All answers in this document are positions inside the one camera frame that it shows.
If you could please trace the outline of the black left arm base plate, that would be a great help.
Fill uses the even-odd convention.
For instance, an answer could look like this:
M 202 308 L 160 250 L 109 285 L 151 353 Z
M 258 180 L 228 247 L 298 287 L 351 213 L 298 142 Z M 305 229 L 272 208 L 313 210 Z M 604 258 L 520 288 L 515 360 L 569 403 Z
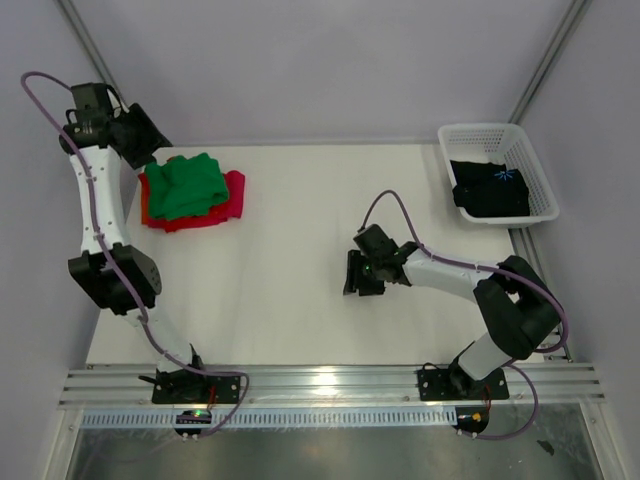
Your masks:
M 185 370 L 157 372 L 152 404 L 237 404 L 240 376 L 203 376 Z

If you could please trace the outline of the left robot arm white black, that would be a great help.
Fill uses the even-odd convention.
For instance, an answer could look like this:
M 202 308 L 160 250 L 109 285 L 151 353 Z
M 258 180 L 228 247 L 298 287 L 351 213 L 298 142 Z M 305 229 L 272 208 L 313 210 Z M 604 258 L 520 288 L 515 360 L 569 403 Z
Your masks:
M 143 166 L 168 142 L 137 104 L 123 109 L 109 99 L 81 100 L 67 120 L 60 144 L 76 175 L 83 222 L 81 252 L 69 260 L 69 273 L 100 309 L 146 338 L 157 357 L 150 380 L 157 389 L 199 401 L 210 379 L 192 344 L 158 305 L 159 269 L 132 244 L 120 193 L 122 163 Z

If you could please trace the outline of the green t shirt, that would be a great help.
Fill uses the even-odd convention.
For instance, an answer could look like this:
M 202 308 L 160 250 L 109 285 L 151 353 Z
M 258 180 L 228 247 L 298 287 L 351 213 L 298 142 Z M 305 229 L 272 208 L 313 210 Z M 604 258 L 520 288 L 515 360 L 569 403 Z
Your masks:
M 219 162 L 207 153 L 151 163 L 144 174 L 149 184 L 148 214 L 153 219 L 204 216 L 230 198 Z

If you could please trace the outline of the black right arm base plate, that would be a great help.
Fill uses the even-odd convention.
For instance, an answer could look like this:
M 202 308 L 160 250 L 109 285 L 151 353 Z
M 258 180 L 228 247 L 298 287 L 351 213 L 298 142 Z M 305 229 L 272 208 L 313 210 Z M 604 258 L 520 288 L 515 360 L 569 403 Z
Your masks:
M 457 364 L 425 363 L 416 371 L 422 401 L 480 401 L 510 398 L 504 371 L 496 369 L 483 380 L 473 380 Z

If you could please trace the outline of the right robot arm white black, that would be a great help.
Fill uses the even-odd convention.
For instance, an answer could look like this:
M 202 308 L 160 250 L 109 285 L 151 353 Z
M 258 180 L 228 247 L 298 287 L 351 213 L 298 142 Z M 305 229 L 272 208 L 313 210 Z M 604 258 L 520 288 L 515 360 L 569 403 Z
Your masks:
M 563 321 L 563 310 L 531 266 L 511 255 L 496 265 L 473 265 L 403 245 L 377 224 L 364 227 L 347 254 L 346 295 L 378 296 L 387 285 L 426 287 L 463 298 L 480 311 L 486 332 L 446 367 L 430 368 L 422 399 L 478 399 L 503 379 L 503 368 L 528 359 Z

